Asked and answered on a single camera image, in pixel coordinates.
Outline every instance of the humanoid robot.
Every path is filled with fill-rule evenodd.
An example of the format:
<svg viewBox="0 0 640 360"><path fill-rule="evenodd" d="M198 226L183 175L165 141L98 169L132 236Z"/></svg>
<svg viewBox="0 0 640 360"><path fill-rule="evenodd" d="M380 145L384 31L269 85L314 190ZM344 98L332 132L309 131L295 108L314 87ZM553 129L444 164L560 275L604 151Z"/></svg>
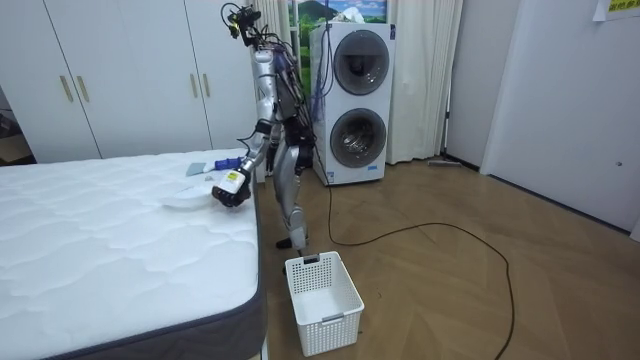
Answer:
<svg viewBox="0 0 640 360"><path fill-rule="evenodd" d="M234 10L225 19L224 10L228 6ZM247 146L247 154L237 169L228 171L213 187L212 195L227 207L242 204L251 195L251 173L266 158L266 169L273 173L276 200L289 232L289 238L279 241L277 247L293 247L301 254L308 245L307 224L296 198L300 175L312 166L315 136L296 59L289 51L290 45L268 33L266 26L262 31L255 27L259 11L227 3L220 14L231 36L240 35L244 45L254 50L254 76L261 99L257 103L258 119L253 133L240 139Z"/></svg>

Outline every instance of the wardrobe handle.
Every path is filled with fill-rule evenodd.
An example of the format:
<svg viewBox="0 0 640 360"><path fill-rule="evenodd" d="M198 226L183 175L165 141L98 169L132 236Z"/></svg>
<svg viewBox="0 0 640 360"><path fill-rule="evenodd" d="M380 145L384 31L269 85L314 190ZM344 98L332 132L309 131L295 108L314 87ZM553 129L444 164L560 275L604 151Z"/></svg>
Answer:
<svg viewBox="0 0 640 360"><path fill-rule="evenodd" d="M196 88L196 78L191 74L191 90L193 90L193 97L198 98L198 89Z"/></svg>
<svg viewBox="0 0 640 360"><path fill-rule="evenodd" d="M202 74L202 80L204 80L204 91L207 93L207 97L211 97L211 93L209 92L209 79L207 79L207 74Z"/></svg>
<svg viewBox="0 0 640 360"><path fill-rule="evenodd" d="M87 93L87 88L84 86L84 80L82 80L82 76L76 76L76 78L78 79L78 84L80 84L80 91L82 91L84 101L89 102L89 94Z"/></svg>
<svg viewBox="0 0 640 360"><path fill-rule="evenodd" d="M71 95L71 90L69 89L69 83L67 82L67 78L61 75L60 82L62 83L64 92L67 93L67 99L69 99L69 102L73 102L73 96Z"/></svg>

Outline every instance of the stacked washer dryer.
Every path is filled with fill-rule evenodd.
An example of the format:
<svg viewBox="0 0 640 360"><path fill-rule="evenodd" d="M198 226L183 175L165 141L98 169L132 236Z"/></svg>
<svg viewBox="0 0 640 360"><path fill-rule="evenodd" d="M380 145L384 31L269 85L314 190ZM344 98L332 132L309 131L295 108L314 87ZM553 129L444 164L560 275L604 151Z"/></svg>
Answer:
<svg viewBox="0 0 640 360"><path fill-rule="evenodd" d="M391 106L395 26L331 22L328 34L324 24L311 32L310 45L312 110L317 114L314 131L322 161L319 164L318 158L314 160L316 173L325 185L381 179ZM323 93L316 94L321 62L321 79L327 80L320 89Z"/></svg>

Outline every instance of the laundry basket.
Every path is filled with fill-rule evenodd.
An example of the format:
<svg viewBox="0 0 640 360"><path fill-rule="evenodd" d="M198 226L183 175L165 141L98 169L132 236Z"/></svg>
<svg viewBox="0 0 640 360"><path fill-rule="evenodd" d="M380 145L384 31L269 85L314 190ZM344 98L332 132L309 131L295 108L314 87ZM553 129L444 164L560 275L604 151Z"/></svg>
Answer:
<svg viewBox="0 0 640 360"><path fill-rule="evenodd" d="M304 356L354 344L364 304L340 255L320 253L285 265Z"/></svg>

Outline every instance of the white curtain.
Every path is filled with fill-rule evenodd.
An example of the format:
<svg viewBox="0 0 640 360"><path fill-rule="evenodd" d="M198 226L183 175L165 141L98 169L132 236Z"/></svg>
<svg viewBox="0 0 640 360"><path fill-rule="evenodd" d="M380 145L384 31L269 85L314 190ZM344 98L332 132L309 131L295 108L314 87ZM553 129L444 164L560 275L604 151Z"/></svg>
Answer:
<svg viewBox="0 0 640 360"><path fill-rule="evenodd" d="M396 57L387 162L440 153L463 0L389 0Z"/></svg>
<svg viewBox="0 0 640 360"><path fill-rule="evenodd" d="M256 23L258 30L269 25L269 32L278 34L280 40L291 44L291 32L289 31L289 6L287 0L249 0L255 10L259 10L262 16Z"/></svg>

